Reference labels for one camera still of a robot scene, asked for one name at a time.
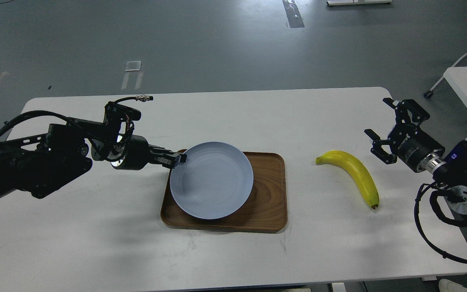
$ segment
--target shoe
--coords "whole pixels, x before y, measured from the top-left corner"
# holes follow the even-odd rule
[[[439,281],[439,291],[440,292],[467,292],[467,288],[463,287],[460,284],[452,282],[448,279],[441,279],[441,281]]]

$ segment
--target chair leg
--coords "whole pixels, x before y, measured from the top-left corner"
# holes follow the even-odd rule
[[[467,58],[467,53],[465,53],[464,55],[462,55],[462,57],[460,57],[453,65],[452,67],[455,67],[457,66],[460,62],[462,62],[464,59]],[[443,81],[444,77],[441,77],[439,78],[439,80],[437,80],[437,82],[432,86],[432,88],[430,88],[430,90],[428,91],[425,91],[425,93],[423,94],[423,96],[425,98],[431,98],[432,95],[433,95],[433,91],[435,90],[436,87],[439,86],[439,84]]]

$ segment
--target black cable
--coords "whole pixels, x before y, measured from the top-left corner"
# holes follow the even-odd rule
[[[443,258],[448,258],[450,260],[460,262],[462,264],[467,264],[467,259],[463,259],[463,258],[458,257],[456,255],[452,255],[451,253],[447,253],[446,251],[443,251],[442,249],[435,246],[435,244],[430,242],[430,240],[428,240],[428,238],[424,234],[424,231],[423,231],[423,229],[421,227],[421,222],[419,220],[419,202],[421,202],[421,198],[426,193],[426,191],[431,189],[431,188],[434,188],[435,185],[436,185],[435,182],[431,183],[430,185],[427,184],[427,183],[423,183],[419,187],[419,190],[417,191],[416,203],[415,203],[415,205],[413,207],[413,218],[414,218],[414,220],[416,222],[417,231],[419,231],[419,234],[421,235],[423,240],[428,244],[428,246],[430,246],[434,251],[436,251],[437,253],[442,255]]]
[[[363,283],[363,287],[365,287],[365,292],[368,292],[367,284],[365,284],[365,281],[362,281],[362,283]]]
[[[64,120],[67,122],[67,124],[71,124],[72,126],[76,127],[77,129],[81,130],[85,135],[87,135],[87,139],[91,143],[91,146],[97,151],[97,153],[100,155],[101,153],[99,152],[95,142],[93,140],[100,140],[98,137],[95,137],[94,135],[91,135],[89,132],[87,132],[83,127],[81,127],[79,124],[74,122],[71,118],[68,118],[64,115],[57,114],[54,112],[50,111],[29,111],[26,113],[22,113],[9,122],[5,123],[5,126],[3,126],[0,129],[0,137],[4,135],[7,131],[9,131],[11,128],[15,127],[17,124],[20,124],[21,122],[24,122],[25,120],[30,120],[31,118],[37,118],[39,116],[54,116],[56,118],[60,118],[61,120]],[[106,161],[115,161],[114,159],[105,159]]]
[[[136,99],[137,98],[134,97],[134,96],[129,96],[129,97],[124,97],[124,98],[117,99],[117,100],[115,100],[115,103],[126,101],[126,100],[136,100]]]

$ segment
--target cable connector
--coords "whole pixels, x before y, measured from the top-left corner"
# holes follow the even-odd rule
[[[137,96],[135,96],[135,99],[142,101],[142,102],[146,102],[146,101],[153,100],[154,97],[151,95],[147,95],[147,94],[138,94]]]

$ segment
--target chair wheel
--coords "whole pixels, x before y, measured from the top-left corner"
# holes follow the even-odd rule
[[[427,90],[425,93],[423,93],[424,98],[431,98],[433,95],[433,91]]]

